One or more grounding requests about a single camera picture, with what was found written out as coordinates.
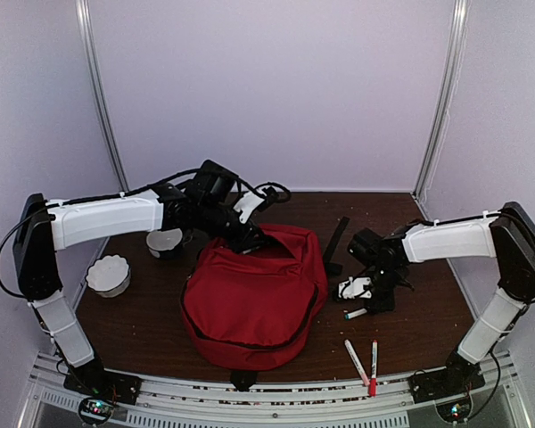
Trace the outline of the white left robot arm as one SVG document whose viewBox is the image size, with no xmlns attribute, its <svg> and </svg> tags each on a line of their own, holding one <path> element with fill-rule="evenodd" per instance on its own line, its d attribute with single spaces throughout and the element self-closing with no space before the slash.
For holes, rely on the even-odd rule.
<svg viewBox="0 0 535 428">
<path fill-rule="evenodd" d="M 3 239 L 12 243 L 18 289 L 2 290 L 33 308 L 70 375 L 90 395 L 101 396 L 111 378 L 63 295 L 57 252 L 105 237 L 172 229 L 221 237 L 235 253 L 254 251 L 268 238 L 253 212 L 291 197 L 283 185 L 250 185 L 213 160 L 127 192 L 70 200 L 34 193 Z"/>
</svg>

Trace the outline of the red capped white marker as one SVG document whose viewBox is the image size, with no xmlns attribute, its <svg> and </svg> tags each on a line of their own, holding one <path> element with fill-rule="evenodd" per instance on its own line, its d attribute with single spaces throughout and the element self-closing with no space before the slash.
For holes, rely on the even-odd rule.
<svg viewBox="0 0 535 428">
<path fill-rule="evenodd" d="M 378 341 L 373 340 L 371 349 L 371 377 L 368 386 L 368 395 L 370 397 L 376 396 L 377 388 L 377 362 L 378 362 Z"/>
</svg>

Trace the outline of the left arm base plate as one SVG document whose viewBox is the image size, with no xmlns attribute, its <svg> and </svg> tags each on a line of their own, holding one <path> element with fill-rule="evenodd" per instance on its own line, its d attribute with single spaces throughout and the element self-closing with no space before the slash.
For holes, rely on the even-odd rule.
<svg viewBox="0 0 535 428">
<path fill-rule="evenodd" d="M 135 375 L 106 370 L 93 363 L 70 366 L 63 387 L 83 395 L 118 404 L 135 405 L 142 380 Z"/>
</svg>

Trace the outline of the teal capped white marker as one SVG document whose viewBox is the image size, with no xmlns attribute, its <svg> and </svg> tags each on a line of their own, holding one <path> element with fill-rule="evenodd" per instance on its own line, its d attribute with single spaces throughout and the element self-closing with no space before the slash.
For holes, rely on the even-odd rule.
<svg viewBox="0 0 535 428">
<path fill-rule="evenodd" d="M 356 317 L 361 317 L 361 316 L 365 315 L 366 313 L 367 313 L 366 309 L 357 309 L 357 310 L 354 310 L 354 311 L 346 313 L 344 315 L 344 318 L 346 320 L 351 320 L 351 319 L 356 318 Z"/>
</svg>

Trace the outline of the pink capped white marker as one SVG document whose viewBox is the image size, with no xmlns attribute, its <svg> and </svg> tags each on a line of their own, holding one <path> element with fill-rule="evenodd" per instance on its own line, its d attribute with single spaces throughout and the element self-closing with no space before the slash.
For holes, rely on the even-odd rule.
<svg viewBox="0 0 535 428">
<path fill-rule="evenodd" d="M 351 341 L 349 339 L 345 339 L 344 340 L 344 346 L 345 346 L 345 349 L 346 351 L 348 352 L 349 356 L 350 356 L 350 359 L 355 367 L 355 369 L 357 370 L 358 372 L 358 375 L 359 377 L 361 378 L 363 384 L 366 386 L 366 387 L 369 387 L 370 386 L 370 380 L 366 374 L 366 371 L 358 357 L 358 354 L 357 352 L 355 351 Z"/>
</svg>

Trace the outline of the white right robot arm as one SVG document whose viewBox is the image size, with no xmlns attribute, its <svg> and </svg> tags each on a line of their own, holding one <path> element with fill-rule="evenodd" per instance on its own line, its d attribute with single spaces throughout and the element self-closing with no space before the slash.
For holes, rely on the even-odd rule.
<svg viewBox="0 0 535 428">
<path fill-rule="evenodd" d="M 535 300 L 535 224 L 518 202 L 445 221 L 417 220 L 388 235 L 357 232 L 348 252 L 364 267 L 341 283 L 339 299 L 363 300 L 367 314 L 391 311 L 394 290 L 408 286 L 408 268 L 438 259 L 494 259 L 497 289 L 440 372 L 440 387 L 460 392 L 480 362 Z"/>
</svg>

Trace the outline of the red backpack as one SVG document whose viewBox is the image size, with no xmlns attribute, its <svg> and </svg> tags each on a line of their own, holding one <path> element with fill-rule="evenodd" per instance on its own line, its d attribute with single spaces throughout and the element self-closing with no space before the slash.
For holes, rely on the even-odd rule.
<svg viewBox="0 0 535 428">
<path fill-rule="evenodd" d="M 298 226 L 264 224 L 267 245 L 237 254 L 216 238 L 200 253 L 180 297 L 185 329 L 212 365 L 230 370 L 230 383 L 248 391 L 258 374 L 289 363 L 304 349 L 329 295 L 332 261 L 349 218 L 329 244 Z"/>
</svg>

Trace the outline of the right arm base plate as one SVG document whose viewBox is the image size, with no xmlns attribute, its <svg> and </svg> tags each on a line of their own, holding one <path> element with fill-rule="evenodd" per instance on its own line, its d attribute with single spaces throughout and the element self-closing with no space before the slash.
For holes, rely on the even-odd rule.
<svg viewBox="0 0 535 428">
<path fill-rule="evenodd" d="M 466 394 L 486 384 L 479 369 L 474 369 L 470 373 L 449 367 L 413 374 L 409 377 L 408 383 L 415 403 Z"/>
</svg>

